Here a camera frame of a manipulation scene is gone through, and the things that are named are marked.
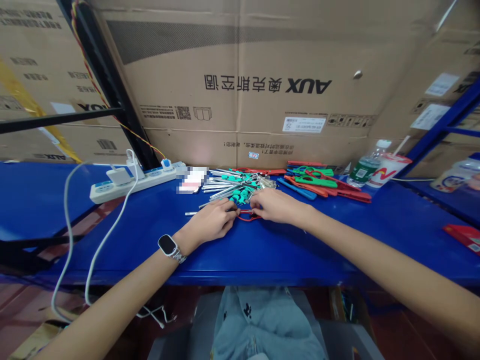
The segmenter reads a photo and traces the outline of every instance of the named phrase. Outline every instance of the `watch face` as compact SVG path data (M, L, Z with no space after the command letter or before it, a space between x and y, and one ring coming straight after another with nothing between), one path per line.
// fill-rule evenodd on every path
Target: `watch face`
M171 255L177 247L174 241L168 235L163 235L158 239L158 247L163 250L166 255Z

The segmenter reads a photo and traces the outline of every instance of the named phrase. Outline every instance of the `orange wire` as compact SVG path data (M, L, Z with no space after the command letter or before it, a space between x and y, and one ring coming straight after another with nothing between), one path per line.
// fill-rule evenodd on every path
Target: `orange wire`
M105 98L103 97L101 91L99 90L99 88L97 87L97 84L95 83L94 81L94 77L92 75L92 72L90 70L90 66L87 62L87 56L85 54L85 49L82 45L82 43L80 42L80 37L79 37L79 34L77 32L77 7L78 5L80 5L81 3L83 4L86 4L89 6L89 4L87 2L85 2L84 0L75 0L74 2L72 2L71 4L71 27L73 29L73 35L75 37L75 40L76 42L78 43L78 46L80 46L80 50L81 50L81 53L83 55L83 64L85 65L85 68L88 72L88 77L90 78L90 81L93 85L93 87L95 88L95 91L98 93L98 95L100 96L100 99L103 101L103 103L106 105L107 108L110 108L110 105L109 103L105 100ZM149 143L147 140L145 140L143 137L141 137L140 135L136 134L135 132L133 132L132 130L130 130L127 126L125 126L124 124L122 124L116 116L113 115L113 118L126 130L128 130L129 132L131 132L133 135L135 135L137 138L139 138L140 140L142 140L144 143L146 143L148 146L150 146L154 151L156 151L157 153L159 153L164 159L166 159L166 156L164 155L163 152L161 152L160 150L158 150L155 146L153 146L151 143Z

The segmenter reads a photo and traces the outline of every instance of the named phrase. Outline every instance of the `gray chair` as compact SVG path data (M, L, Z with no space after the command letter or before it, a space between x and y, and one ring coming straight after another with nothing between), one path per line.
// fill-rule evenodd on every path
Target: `gray chair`
M305 293L298 289L290 289L290 293L308 319L329 359L352 360L355 347L361 360L385 360L363 326L317 320ZM157 338L153 342L148 360L209 359L221 299L221 292L203 295L198 301L193 324Z

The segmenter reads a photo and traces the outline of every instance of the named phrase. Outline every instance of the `white cable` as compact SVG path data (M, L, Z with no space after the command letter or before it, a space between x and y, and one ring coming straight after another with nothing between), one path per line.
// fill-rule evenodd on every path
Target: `white cable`
M133 152L133 150L131 149L127 149L126 152L127 152L127 155L128 155L128 152L131 152L131 156L132 156L132 159L133 159L133 162L135 162L135 153ZM111 226L110 230L106 233L106 235L104 236L103 240L100 242L100 245L98 246L98 248L96 249L95 251L95 254L93 255L93 258L91 259L91 263L90 263L90 268L88 269L88 276L86 278L86 283L85 283L85 302L89 305L89 306L92 306L92 303L90 301L90 294L89 294L89 290L90 290L90 282L92 280L92 275L94 273L94 268L95 268L95 262L97 261L97 257L99 256L100 254L100 251L102 250L102 247L104 246L105 242L107 241L107 239L109 238L110 234L112 233L112 231L115 229L115 227L117 226L118 222L120 221L120 218L122 217L123 213L124 213L124 210L125 210L125 207L127 205L127 200L129 199L130 197L130 194L132 193L132 191L134 190L135 186L137 186L139 182L139 172L138 172L138 166L135 166L135 183L133 184L132 188L130 189L130 191L126 194L125 196L125 200L123 201L123 206L121 207L121 210L120 210L120 214L118 214L118 217L116 218L115 222L113 223L113 225ZM158 325L163 329L165 327L165 325L153 314L154 312L158 311L158 310L162 310L163 311L163 318L165 319L165 322L166 323L170 323L172 321L174 321L177 316L174 316L171 320L167 320L167 313L165 312L164 310L164 306L160 306L158 308L156 308L155 310L149 310L146 306L143 306L143 308L146 310L146 314L145 315L141 315L140 313L138 313L136 316L138 318L146 318L147 316L151 316L152 318L155 319L155 321L158 323Z
M433 181L433 180L435 180L435 179L413 179L413 180L409 180L409 179L396 179L396 178L392 178L392 180L412 182L412 181Z
M65 213L65 221L66 221L66 227L68 229L68 255L66 257L65 265L63 265L63 270L61 271L60 276L58 277L58 281L56 282L55 285L55 290L53 291L53 294L51 296L51 310L53 313L58 316L60 319L67 323L71 323L72 320L69 318L66 318L63 316L59 310L57 309L56 305L56 300L57 300L57 293L59 292L60 284L62 283L62 280L64 279L65 273L67 272L67 268L69 267L70 260L72 259L72 253L74 251L74 234L72 232L72 224L70 223L70 215L69 215L69 208L68 208L68 196L69 196L69 185L70 185L70 179L74 175L74 173L83 165L89 163L90 161L84 161L80 164L78 164L71 172L68 174L66 181L65 181L65 188L63 190L63 210Z
M133 159L135 160L135 153L133 152L133 150L131 149L127 149L127 153L131 151L132 153L132 156L133 156ZM92 303L90 301L90 294L89 294L89 290L90 290L90 281L92 280L92 275L94 273L94 268L95 268L95 262L97 261L97 258L100 254L100 251L102 250L102 248L104 247L104 244L105 242L107 241L107 239L109 238L110 234L112 233L112 231L115 229L115 227L117 226L117 224L119 223L122 215L124 214L124 210L125 210L125 207L127 206L127 201L129 200L129 197L130 197L130 194L132 193L132 191L135 189L135 187L137 186L137 184L139 183L139 173L137 171L137 168L135 168L135 183L133 184L133 186L131 187L131 189L128 191L128 193L126 194L125 196L125 200L123 201L123 206L121 207L121 210L120 210L120 214L118 214L118 217L116 218L115 222L113 223L113 225L111 226L110 230L108 230L108 232L106 233L106 235L103 237L103 240L100 242L100 245L98 246L98 248L96 249L95 251L95 254L93 255L93 258L91 259L91 263L90 263L90 268L88 269L88 276L86 278L86 283L85 283L85 302L89 305L89 306L92 306Z

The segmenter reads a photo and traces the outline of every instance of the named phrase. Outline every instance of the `blue handle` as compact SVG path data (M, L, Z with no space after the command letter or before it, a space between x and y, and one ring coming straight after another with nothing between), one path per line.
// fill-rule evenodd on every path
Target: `blue handle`
M279 177L279 178L277 179L277 181L278 181L280 184L285 185L287 188L290 188L290 189L292 189L293 191L296 191L296 192L299 193L300 195L303 195L303 196L306 197L308 200L315 200L315 199L317 198L317 194L316 194L316 193L311 192L311 191L308 191L308 190L301 189L301 188L296 187L296 186L293 186L292 184L289 184L286 180L282 179L281 177Z

